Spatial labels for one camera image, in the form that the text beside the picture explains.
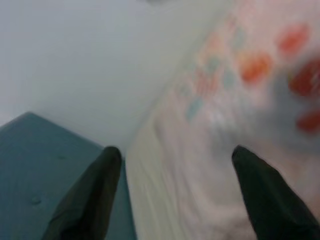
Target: white wall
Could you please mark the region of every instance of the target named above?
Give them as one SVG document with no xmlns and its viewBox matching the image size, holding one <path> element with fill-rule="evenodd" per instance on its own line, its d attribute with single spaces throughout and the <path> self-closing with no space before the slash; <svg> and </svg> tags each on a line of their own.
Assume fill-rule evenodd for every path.
<svg viewBox="0 0 320 240">
<path fill-rule="evenodd" d="M 222 5 L 1 0 L 0 123 L 33 111 L 124 150 Z"/>
</svg>

